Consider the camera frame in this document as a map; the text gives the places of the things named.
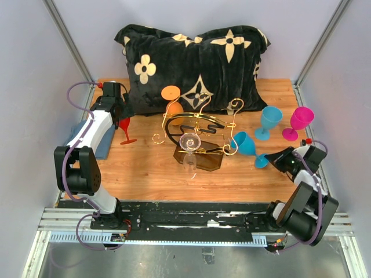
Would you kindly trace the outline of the red plastic wine glass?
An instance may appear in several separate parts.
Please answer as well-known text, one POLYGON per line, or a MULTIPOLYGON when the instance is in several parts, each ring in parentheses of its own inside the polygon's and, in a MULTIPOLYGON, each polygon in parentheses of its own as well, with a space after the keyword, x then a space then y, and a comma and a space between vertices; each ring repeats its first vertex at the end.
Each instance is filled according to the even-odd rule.
POLYGON ((131 144, 137 141, 137 139, 130 139, 129 134, 128 134, 129 125, 130 125, 130 118, 121 119, 119 121, 119 127, 124 131, 125 137, 126 137, 126 140, 120 143, 121 145, 131 144))

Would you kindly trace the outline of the blue wine glass front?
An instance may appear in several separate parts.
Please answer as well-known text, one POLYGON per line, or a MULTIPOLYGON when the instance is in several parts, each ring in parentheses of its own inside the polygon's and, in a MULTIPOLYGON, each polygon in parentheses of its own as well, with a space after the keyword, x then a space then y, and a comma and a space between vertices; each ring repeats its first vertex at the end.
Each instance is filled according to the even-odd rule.
POLYGON ((257 154, 253 139, 245 131, 237 133, 230 143, 231 148, 236 149, 241 155, 254 156, 256 168, 263 169, 268 165, 268 159, 265 157, 265 154, 257 154))

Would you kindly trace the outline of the blue wine glass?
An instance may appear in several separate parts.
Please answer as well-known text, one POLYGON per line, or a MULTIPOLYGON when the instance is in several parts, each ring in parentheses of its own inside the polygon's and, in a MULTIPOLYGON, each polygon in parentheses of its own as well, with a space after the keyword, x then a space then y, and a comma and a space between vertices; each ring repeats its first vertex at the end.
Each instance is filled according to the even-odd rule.
POLYGON ((265 154, 257 154, 253 139, 245 131, 237 133, 230 143, 231 148, 236 149, 241 155, 254 156, 256 168, 263 169, 268 165, 268 159, 265 157, 265 154))
POLYGON ((282 120, 282 111, 275 106, 266 106, 261 113, 261 127, 254 132, 255 137, 260 141, 267 141, 270 138, 270 130, 275 128, 282 120))

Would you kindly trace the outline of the magenta plastic wine glass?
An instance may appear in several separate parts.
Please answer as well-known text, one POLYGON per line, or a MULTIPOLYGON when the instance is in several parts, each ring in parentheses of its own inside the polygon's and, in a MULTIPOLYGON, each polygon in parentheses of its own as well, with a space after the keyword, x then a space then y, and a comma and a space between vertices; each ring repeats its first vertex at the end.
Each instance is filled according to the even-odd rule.
POLYGON ((282 132, 284 139, 296 141, 299 137, 298 131, 305 129, 315 118, 315 114, 309 107, 298 107, 290 119, 290 128, 282 132))

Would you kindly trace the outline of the blue cloth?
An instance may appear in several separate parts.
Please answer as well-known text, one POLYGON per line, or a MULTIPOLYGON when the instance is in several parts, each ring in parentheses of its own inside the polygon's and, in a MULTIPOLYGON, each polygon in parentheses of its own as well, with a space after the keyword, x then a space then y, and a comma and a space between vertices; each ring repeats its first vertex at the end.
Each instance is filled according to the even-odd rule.
MULTIPOLYGON (((86 123, 86 120, 83 120, 71 129, 71 133, 68 136, 68 138, 66 139, 64 145, 67 145, 72 139, 75 138, 75 136, 80 132, 80 130, 83 128, 85 123, 86 123)), ((110 148, 111 148, 112 140, 113 140, 113 137, 114 137, 114 133, 115 133, 115 127, 111 126, 106 131, 105 135, 102 137, 102 139, 101 139, 101 141, 100 141, 100 143, 99 143, 99 145, 96 149, 96 152, 95 152, 95 157, 96 157, 97 160, 107 159, 110 148)))

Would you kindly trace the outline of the orange plastic wine glass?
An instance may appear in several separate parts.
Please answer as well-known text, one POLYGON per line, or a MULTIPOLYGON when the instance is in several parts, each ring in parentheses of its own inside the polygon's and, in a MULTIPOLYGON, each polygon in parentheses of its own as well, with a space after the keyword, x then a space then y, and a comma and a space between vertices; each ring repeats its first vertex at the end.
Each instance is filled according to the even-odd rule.
POLYGON ((184 110, 182 105, 179 103, 180 89, 177 86, 169 85, 164 87, 161 91, 161 97, 164 100, 169 101, 163 115, 163 127, 165 127, 165 122, 167 119, 176 114, 183 113, 184 110))

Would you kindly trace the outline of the clear glass wine glass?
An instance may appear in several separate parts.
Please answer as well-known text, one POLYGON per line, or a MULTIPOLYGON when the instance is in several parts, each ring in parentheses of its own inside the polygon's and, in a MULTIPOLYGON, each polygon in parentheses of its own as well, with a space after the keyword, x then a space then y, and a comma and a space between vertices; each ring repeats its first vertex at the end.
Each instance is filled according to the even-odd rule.
POLYGON ((201 146, 201 139, 196 133, 184 133, 180 137, 179 145, 185 152, 183 157, 183 167, 192 180, 197 174, 197 157, 195 153, 201 146))

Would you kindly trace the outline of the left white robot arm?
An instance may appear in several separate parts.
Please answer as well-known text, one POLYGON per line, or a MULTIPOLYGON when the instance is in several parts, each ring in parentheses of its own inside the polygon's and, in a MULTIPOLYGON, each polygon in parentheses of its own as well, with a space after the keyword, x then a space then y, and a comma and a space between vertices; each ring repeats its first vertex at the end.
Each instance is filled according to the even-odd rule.
POLYGON ((102 90, 91 108, 82 108, 71 99, 75 108, 88 113, 77 135, 65 146, 54 150, 54 165, 59 190, 76 203, 84 202, 93 209, 92 219, 103 229, 130 226, 121 202, 107 192, 101 182, 96 151, 110 128, 117 129, 119 121, 133 115, 127 88, 119 82, 94 83, 102 90))

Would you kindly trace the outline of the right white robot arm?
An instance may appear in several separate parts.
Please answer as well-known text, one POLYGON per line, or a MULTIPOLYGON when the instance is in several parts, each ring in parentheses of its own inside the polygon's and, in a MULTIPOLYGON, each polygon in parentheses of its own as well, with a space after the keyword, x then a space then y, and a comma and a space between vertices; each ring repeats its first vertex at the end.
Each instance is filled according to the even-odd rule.
POLYGON ((263 216, 263 226, 270 232, 279 228, 300 243, 315 246, 325 234, 339 202, 323 189, 317 174, 328 149, 312 144, 268 154, 265 158, 280 172, 289 175, 296 189, 287 202, 271 202, 263 216))

